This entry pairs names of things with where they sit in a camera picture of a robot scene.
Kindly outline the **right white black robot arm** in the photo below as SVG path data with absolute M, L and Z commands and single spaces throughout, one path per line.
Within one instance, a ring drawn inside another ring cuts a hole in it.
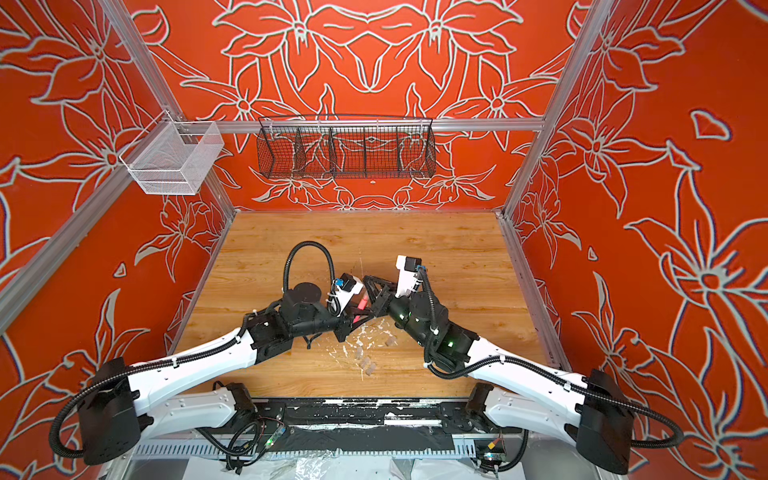
M 414 339 L 434 376 L 478 380 L 479 414 L 497 427 L 559 438 L 615 474 L 627 473 L 634 449 L 672 449 L 683 441 L 673 420 L 630 401 L 605 372 L 546 367 L 452 322 L 426 280 L 403 288 L 375 276 L 363 283 L 374 317 L 392 318 Z

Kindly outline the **pink marker pen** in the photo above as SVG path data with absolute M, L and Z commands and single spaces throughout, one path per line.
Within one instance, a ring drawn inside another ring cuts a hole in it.
M 356 317 L 364 317 L 369 314 L 369 310 L 367 307 L 369 306 L 369 300 L 367 298 L 363 298 L 357 305 L 354 315 Z

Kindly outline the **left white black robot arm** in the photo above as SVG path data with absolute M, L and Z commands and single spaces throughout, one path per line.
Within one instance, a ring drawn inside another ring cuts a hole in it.
M 172 405 L 192 387 L 289 351 L 297 338 L 312 343 L 332 333 L 345 341 L 372 317 L 368 308 L 353 306 L 355 297 L 373 298 L 355 277 L 333 280 L 327 299 L 317 285 L 302 282 L 266 308 L 245 314 L 240 326 L 207 343 L 132 365 L 123 358 L 113 359 L 56 415 L 48 434 L 49 447 L 60 458 L 99 465 L 152 434 L 217 428 L 235 414 L 236 409 L 225 404 L 236 398 L 231 390 L 220 395 L 220 416 L 179 414 Z

